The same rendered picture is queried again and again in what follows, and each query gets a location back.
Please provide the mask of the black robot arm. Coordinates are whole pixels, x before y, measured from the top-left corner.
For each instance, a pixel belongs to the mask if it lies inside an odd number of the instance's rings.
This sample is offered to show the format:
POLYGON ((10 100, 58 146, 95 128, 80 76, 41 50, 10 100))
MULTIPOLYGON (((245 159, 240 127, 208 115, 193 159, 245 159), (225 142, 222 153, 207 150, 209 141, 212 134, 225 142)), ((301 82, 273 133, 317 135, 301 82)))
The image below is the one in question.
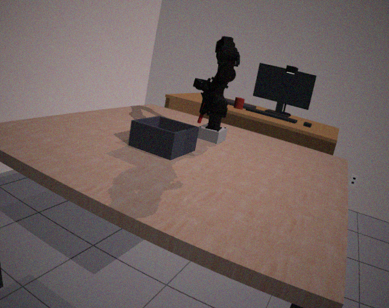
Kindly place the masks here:
MULTIPOLYGON (((225 82, 230 82, 235 79, 236 72, 234 66, 238 67, 240 64, 239 52, 235 48, 235 43, 232 37, 221 37, 216 44, 216 58, 218 59, 218 72, 215 76, 221 78, 225 82)), ((198 90, 208 90, 208 93, 212 93, 210 90, 214 88, 214 81, 211 82, 211 78, 203 80, 195 78, 194 87, 198 90)), ((217 106, 216 108, 207 112, 209 116, 209 124, 205 128, 212 130, 221 130, 221 117, 227 116, 227 108, 217 106)))

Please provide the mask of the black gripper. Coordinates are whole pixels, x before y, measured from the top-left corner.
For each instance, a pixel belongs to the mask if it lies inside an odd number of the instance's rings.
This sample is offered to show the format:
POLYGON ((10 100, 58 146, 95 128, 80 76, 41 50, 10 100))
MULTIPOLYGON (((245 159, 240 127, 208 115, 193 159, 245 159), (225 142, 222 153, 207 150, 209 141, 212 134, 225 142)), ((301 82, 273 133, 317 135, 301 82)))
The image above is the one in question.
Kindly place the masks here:
POLYGON ((202 90, 203 93, 201 92, 203 99, 200 108, 200 113, 202 115, 206 114, 208 111, 216 108, 217 106, 226 108, 226 106, 228 105, 227 100, 222 97, 223 95, 221 95, 225 88, 227 89, 229 87, 227 86, 228 82, 223 81, 217 76, 212 77, 211 79, 214 81, 214 88, 210 90, 212 93, 208 93, 208 90, 202 90), (205 105, 203 107, 204 103, 205 105))

